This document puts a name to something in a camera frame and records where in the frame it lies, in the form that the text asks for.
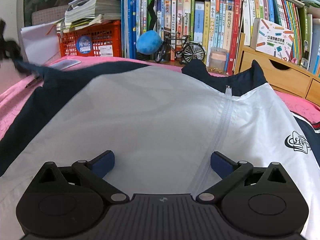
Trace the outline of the small clear box gold pins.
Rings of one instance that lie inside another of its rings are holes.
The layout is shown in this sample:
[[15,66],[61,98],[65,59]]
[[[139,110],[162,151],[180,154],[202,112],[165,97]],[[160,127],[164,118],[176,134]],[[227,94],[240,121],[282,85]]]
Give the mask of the small clear box gold pins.
[[209,54],[208,71],[217,74],[225,74],[227,56],[227,50],[223,48],[212,47]]

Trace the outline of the stack of papers and magazines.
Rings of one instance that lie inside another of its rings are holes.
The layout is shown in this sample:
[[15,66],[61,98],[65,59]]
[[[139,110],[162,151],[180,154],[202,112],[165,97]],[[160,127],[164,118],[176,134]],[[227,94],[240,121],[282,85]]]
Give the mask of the stack of papers and magazines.
[[121,19],[120,0],[73,0],[63,19],[56,22],[56,31],[68,33],[85,27]]

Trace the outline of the red plastic crate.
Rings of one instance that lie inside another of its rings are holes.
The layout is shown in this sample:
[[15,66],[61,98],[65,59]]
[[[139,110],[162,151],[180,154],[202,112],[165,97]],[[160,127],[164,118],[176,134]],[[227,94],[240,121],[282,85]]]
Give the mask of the red plastic crate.
[[122,57],[121,22],[95,24],[70,33],[58,34],[64,56]]

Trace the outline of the blue plush ball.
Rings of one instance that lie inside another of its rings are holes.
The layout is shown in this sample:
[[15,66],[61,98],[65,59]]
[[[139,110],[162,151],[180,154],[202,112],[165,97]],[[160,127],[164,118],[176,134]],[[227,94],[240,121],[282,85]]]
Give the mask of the blue plush ball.
[[161,44],[162,39],[159,34],[150,30],[139,37],[136,42],[136,49],[141,54],[151,55],[160,48]]

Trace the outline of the blue notebook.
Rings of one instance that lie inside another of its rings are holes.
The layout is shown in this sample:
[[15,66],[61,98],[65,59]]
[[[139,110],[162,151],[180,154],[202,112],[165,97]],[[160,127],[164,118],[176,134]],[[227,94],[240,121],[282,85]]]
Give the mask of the blue notebook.
[[81,61],[79,60],[64,59],[57,63],[51,64],[49,67],[56,70],[64,70],[80,63]]

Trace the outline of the white paper sheet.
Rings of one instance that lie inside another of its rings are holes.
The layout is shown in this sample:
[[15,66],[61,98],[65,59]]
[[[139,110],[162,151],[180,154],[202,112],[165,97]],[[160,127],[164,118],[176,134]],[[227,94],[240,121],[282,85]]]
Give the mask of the white paper sheet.
[[24,27],[21,37],[27,60],[34,64],[49,64],[61,57],[56,25],[45,23]]

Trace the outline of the miniature black bicycle model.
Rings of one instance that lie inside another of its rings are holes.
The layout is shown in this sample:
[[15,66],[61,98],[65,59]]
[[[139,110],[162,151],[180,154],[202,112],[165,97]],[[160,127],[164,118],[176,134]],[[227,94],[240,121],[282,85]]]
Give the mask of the miniature black bicycle model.
[[[164,32],[164,40],[158,50],[154,53],[156,63],[164,61],[169,51],[173,51],[174,59],[180,59],[180,63],[189,63],[192,60],[204,60],[206,52],[200,42],[190,41],[190,35],[182,35],[182,37],[178,38],[178,35],[181,34],[178,31],[172,32],[164,29],[162,30]],[[177,45],[174,47],[172,45],[173,41],[181,41],[181,48],[178,48]]]

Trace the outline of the white pocket printer box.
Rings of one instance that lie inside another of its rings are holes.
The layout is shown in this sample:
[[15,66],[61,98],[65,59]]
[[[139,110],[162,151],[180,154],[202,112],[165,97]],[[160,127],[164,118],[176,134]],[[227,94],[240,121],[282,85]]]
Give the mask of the white pocket printer box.
[[289,61],[294,32],[263,18],[255,18],[250,47],[284,61]]

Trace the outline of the wooden drawer organizer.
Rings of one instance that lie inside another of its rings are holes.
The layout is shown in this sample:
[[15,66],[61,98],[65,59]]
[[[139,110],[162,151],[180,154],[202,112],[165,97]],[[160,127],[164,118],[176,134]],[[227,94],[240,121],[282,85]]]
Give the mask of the wooden drawer organizer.
[[238,42],[234,74],[247,70],[255,60],[273,89],[305,98],[319,105],[319,77],[296,64],[255,51],[244,45],[244,40],[245,35],[242,33]]

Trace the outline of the white and navy zip jacket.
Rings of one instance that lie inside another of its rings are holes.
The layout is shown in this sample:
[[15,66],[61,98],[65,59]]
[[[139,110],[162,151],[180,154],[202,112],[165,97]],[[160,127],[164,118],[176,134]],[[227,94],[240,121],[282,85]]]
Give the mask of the white and navy zip jacket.
[[319,133],[265,80],[259,64],[215,77],[194,61],[181,72],[138,62],[104,62],[43,76],[1,137],[1,239],[23,232],[19,198],[46,161],[69,165],[105,150],[116,155],[108,181],[129,194],[199,193],[218,181],[209,155],[255,165],[280,162],[310,213],[303,229],[319,239]]

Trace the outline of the row of standing books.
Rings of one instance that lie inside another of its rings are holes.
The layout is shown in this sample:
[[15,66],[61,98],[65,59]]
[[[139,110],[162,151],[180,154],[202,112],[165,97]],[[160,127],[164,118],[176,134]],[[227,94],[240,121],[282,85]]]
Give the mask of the row of standing books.
[[154,30],[164,40],[164,30],[190,35],[206,52],[208,68],[212,47],[227,50],[225,74],[232,75],[240,35],[250,46],[255,18],[263,18],[294,32],[288,62],[319,75],[319,0],[120,0],[122,56],[153,60],[154,53],[137,51],[136,42]]

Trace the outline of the pink bunny print blanket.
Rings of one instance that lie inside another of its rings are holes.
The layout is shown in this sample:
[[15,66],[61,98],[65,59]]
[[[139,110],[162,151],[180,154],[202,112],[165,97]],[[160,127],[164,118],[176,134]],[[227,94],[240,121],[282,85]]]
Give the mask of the pink bunny print blanket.
[[[65,56],[57,59],[49,64],[57,64],[61,61],[75,60],[77,64],[69,67],[69,70],[85,68],[94,64],[115,61],[127,61],[121,57],[81,57],[81,56]],[[26,77],[14,84],[1,94],[1,137],[3,137],[13,123],[16,116],[20,113],[25,102],[29,99],[33,91],[42,85],[39,82],[33,86],[27,87],[27,84],[32,80],[31,77]],[[305,120],[307,124],[311,125],[317,133],[319,133],[319,106],[310,101],[283,92],[277,91],[276,94],[283,100],[287,108],[295,114],[299,119]]]

